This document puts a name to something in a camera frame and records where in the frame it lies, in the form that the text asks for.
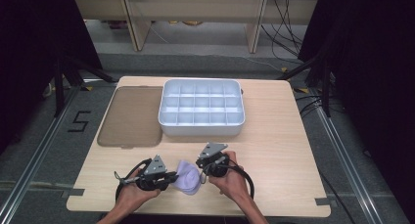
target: brown tray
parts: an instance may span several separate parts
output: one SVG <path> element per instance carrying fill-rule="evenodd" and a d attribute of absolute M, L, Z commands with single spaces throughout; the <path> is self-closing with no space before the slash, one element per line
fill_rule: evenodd
<path fill-rule="evenodd" d="M 98 145 L 151 147 L 161 140 L 158 120 L 161 86 L 124 86 L 115 90 L 98 135 Z"/>

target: floor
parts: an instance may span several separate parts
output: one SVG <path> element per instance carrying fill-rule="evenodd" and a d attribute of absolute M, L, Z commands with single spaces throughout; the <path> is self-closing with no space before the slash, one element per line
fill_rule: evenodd
<path fill-rule="evenodd" d="M 187 72 L 189 75 L 235 76 L 238 74 L 246 78 L 275 79 L 285 68 L 292 69 L 300 63 L 295 59 L 293 52 L 271 42 L 264 32 L 266 30 L 274 36 L 275 30 L 270 24 L 264 25 L 255 54 L 248 52 L 242 24 L 203 22 L 199 25 L 187 25 L 183 22 L 153 22 L 144 49 L 140 52 L 133 51 L 126 29 L 110 29 L 106 22 L 101 21 L 86 21 L 85 25 L 104 70 L 115 77 L 125 74 L 183 75 L 190 69 L 191 71 Z M 292 26 L 292 33 L 298 38 L 303 38 L 305 31 L 304 25 Z M 287 29 L 281 30 L 281 33 L 286 38 L 291 38 Z M 296 52 L 294 42 L 276 37 Z M 88 73 L 82 75 L 86 81 L 96 78 Z M 337 99 L 331 100 L 332 117 L 327 119 L 321 108 L 312 104 L 315 99 L 309 96 L 319 94 L 319 90 L 306 88 L 303 83 L 306 75 L 307 70 L 293 77 L 290 83 L 298 99 L 304 128 L 321 171 L 327 196 L 331 201 L 332 214 L 327 218 L 268 217 L 269 222 L 409 223 L 377 170 L 376 164 L 373 163 L 370 155 L 364 153 L 364 145 L 354 131 L 342 103 Z M 29 168 L 34 169 L 35 173 L 30 178 L 30 185 L 20 200 L 19 207 L 13 210 L 11 223 L 94 223 L 101 218 L 102 213 L 71 212 L 66 209 L 70 188 L 76 180 L 77 173 L 88 153 L 90 142 L 96 134 L 115 88 L 108 83 L 95 81 L 88 83 L 93 88 L 92 91 L 73 90 L 73 88 L 67 90 L 68 95 L 72 92 L 76 92 L 76 95 L 66 116 L 56 127 L 52 142 L 45 156 L 39 161 L 38 167 Z M 71 134 L 70 130 L 78 126 L 73 124 L 73 120 L 80 111 L 90 111 L 82 115 L 85 117 L 84 120 L 88 121 L 88 127 L 82 133 Z M 30 124 L 23 130 L 20 140 L 10 145 L 0 156 L 2 203 L 10 195 L 16 182 L 22 179 L 21 174 L 31 163 L 32 156 L 39 145 L 44 143 L 43 136 L 50 131 L 50 125 L 55 123 L 53 112 L 54 95 L 51 95 L 36 107 Z M 338 133 L 338 138 L 328 133 L 333 130 Z M 349 157 L 346 162 L 340 157 L 342 149 L 346 150 Z M 357 182 L 353 181 L 346 171 L 346 168 L 350 168 L 350 164 L 348 167 L 347 164 L 345 165 L 348 161 L 351 161 L 352 170 L 355 170 L 359 178 Z M 367 201 L 363 201 L 356 193 L 356 183 L 363 185 L 362 189 L 367 192 L 380 219 L 376 216 L 371 219 L 371 213 L 367 213 L 368 208 L 364 206 Z M 201 219 L 192 218 L 133 215 L 125 222 L 202 223 Z M 206 220 L 214 223 L 241 222 L 238 218 L 230 217 Z"/>

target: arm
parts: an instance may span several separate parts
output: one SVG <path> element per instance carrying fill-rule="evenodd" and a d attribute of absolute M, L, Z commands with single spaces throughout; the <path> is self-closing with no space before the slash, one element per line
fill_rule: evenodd
<path fill-rule="evenodd" d="M 138 171 L 139 169 L 131 174 L 131 177 L 136 176 Z M 119 193 L 114 208 L 98 224 L 116 224 L 120 222 L 128 214 L 137 210 L 144 202 L 157 197 L 160 192 L 160 189 L 150 192 L 143 191 L 135 183 L 124 186 Z"/>
<path fill-rule="evenodd" d="M 235 152 L 226 152 L 226 154 L 229 155 L 232 161 L 237 162 Z M 220 189 L 220 194 L 224 194 L 234 201 L 245 213 L 250 223 L 268 223 L 257 207 L 255 201 L 248 193 L 247 183 L 241 174 L 233 169 L 228 169 L 228 172 L 224 177 L 209 176 L 208 181 Z"/>

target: metal frame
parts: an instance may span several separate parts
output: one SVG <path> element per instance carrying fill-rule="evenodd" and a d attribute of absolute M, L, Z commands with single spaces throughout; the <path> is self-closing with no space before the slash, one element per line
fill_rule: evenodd
<path fill-rule="evenodd" d="M 52 120 L 51 125 L 49 126 L 45 136 L 37 147 L 36 152 L 34 152 L 33 156 L 31 157 L 30 162 L 25 167 L 19 181 L 16 183 L 6 201 L 2 204 L 0 210 L 0 220 L 2 224 L 10 223 L 13 216 L 15 215 L 21 201 L 23 200 L 24 194 L 30 185 L 31 180 L 39 169 L 43 158 L 46 157 L 58 132 L 58 129 L 68 112 L 69 106 L 79 90 L 80 86 L 72 87 L 69 90 L 67 103 L 62 108 L 61 113 Z"/>
<path fill-rule="evenodd" d="M 310 89 L 310 94 L 318 95 L 317 91 L 314 89 Z M 322 108 L 318 108 L 317 112 L 324 128 L 326 129 L 330 141 L 332 142 L 333 148 L 336 151 L 339 161 L 345 171 L 348 182 L 353 189 L 357 200 L 360 203 L 363 213 L 366 216 L 367 221 L 371 224 L 384 223 L 378 208 L 375 206 L 375 202 L 371 198 L 369 191 L 361 180 L 357 169 L 354 167 L 354 164 L 348 155 L 347 148 L 343 144 L 332 119 L 324 113 Z"/>

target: tray compartment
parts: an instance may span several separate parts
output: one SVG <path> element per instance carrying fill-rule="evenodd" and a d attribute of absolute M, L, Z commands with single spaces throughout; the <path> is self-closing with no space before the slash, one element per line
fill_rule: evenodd
<path fill-rule="evenodd" d="M 244 122 L 236 80 L 170 79 L 164 84 L 159 123 L 166 135 L 237 135 Z"/>

